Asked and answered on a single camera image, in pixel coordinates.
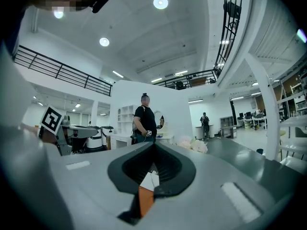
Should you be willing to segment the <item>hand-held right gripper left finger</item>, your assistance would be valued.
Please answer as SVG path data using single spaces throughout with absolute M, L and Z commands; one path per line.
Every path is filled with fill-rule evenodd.
M 0 129 L 0 186 L 8 223 L 24 230 L 152 230 L 154 217 L 129 224 L 87 194 L 57 148 L 15 127 Z

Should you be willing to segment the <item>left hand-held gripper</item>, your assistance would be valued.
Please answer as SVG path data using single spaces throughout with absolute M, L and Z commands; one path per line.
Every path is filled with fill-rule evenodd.
M 72 146 L 68 144 L 69 126 L 70 117 L 49 105 L 42 116 L 38 137 L 45 143 L 55 145 L 61 156 L 70 155 Z

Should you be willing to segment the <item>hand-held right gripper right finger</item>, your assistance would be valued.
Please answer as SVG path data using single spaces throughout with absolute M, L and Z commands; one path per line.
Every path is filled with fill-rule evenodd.
M 299 228 L 301 173 L 247 149 L 201 154 L 170 146 L 190 159 L 193 182 L 176 196 L 157 198 L 146 230 L 281 230 Z

